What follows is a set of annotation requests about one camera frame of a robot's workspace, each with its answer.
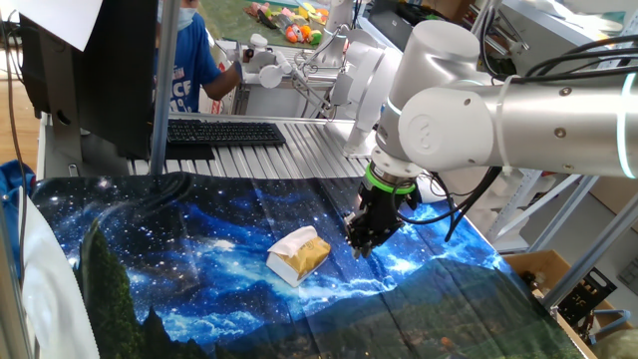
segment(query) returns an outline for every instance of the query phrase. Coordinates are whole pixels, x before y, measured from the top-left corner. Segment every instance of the orange object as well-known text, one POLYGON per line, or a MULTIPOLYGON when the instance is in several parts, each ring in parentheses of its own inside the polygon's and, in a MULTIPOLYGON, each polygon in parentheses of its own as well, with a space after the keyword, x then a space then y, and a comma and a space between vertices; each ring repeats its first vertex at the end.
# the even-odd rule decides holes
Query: orange object
POLYGON ((295 34, 295 31, 292 28, 292 26, 288 26, 288 28, 286 29, 286 39, 288 39, 288 41, 290 41, 293 44, 297 43, 297 34, 295 34))
POLYGON ((301 27, 301 35, 303 35, 304 41, 308 41, 308 39, 310 38, 311 32, 312 32, 312 29, 310 28, 310 26, 304 25, 301 27))
POLYGON ((455 343, 446 337, 441 338, 441 344, 443 344, 446 348, 454 348, 455 346, 455 343))

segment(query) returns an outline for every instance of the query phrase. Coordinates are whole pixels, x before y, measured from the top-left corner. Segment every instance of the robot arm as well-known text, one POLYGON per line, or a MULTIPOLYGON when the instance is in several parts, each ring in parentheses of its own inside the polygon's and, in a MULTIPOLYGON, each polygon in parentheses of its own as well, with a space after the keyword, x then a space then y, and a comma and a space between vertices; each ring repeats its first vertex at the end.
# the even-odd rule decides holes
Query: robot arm
POLYGON ((414 207, 412 180, 423 170, 638 173, 635 74, 481 86, 489 77, 476 71, 478 55, 478 40, 458 26, 428 21, 414 29, 360 186, 360 207, 344 219, 355 256, 369 255, 403 225, 395 208, 404 200, 414 207))

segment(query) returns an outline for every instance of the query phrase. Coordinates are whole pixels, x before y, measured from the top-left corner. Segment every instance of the blue fabric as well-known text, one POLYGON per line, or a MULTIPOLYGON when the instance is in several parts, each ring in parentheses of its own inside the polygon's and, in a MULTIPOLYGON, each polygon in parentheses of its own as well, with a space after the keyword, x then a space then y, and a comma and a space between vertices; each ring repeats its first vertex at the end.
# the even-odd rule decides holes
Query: blue fabric
MULTIPOLYGON (((33 171, 24 165, 27 176, 27 194, 31 194, 35 175, 33 171)), ((8 162, 0 166, 0 197, 2 197, 2 209, 7 223, 7 232, 13 248, 13 256, 16 262, 18 275, 20 274, 20 244, 18 240, 18 203, 20 203, 20 186, 22 185, 22 175, 20 174, 20 163, 17 160, 8 162)))
MULTIPOLYGON (((155 72, 158 72, 158 50, 156 50, 155 72)), ((203 18, 195 14, 192 24, 177 33, 170 110, 199 112, 199 87, 212 83, 219 74, 221 71, 210 55, 203 18)))

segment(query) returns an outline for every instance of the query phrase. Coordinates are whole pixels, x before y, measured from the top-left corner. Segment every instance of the galaxy print tablecloth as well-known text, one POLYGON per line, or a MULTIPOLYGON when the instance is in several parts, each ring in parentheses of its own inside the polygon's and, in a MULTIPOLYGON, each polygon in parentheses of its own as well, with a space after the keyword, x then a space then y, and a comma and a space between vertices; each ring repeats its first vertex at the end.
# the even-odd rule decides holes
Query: galaxy print tablecloth
POLYGON ((353 259, 341 217, 359 183, 50 179, 33 201, 75 268, 103 359, 578 357, 466 221, 449 243, 448 221, 408 225, 353 259), (304 225, 332 252, 292 288, 266 250, 304 225))

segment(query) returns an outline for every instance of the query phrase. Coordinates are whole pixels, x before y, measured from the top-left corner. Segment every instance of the person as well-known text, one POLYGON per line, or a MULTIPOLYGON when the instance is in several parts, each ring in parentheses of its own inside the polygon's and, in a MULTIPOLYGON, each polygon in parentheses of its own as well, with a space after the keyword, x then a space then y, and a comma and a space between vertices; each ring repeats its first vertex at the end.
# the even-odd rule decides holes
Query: person
MULTIPOLYGON (((203 87, 211 99, 219 101, 241 82, 241 64, 238 62, 225 72, 221 72, 215 65, 210 54, 203 18, 196 10, 198 5, 199 0, 181 0, 179 8, 170 96, 170 110, 173 112, 199 112, 199 87, 203 87)), ((160 0, 156 48, 160 46, 161 10, 162 1, 160 0)))

